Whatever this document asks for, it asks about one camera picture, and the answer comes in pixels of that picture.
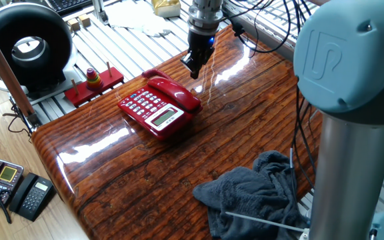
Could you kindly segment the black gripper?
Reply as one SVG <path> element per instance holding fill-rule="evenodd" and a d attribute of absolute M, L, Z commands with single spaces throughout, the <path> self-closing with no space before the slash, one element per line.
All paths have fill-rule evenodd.
<path fill-rule="evenodd" d="M 188 35 L 189 52 L 181 58 L 182 64 L 189 70 L 190 77 L 197 79 L 201 68 L 207 64 L 215 48 L 214 35 L 202 35 L 193 31 Z"/>

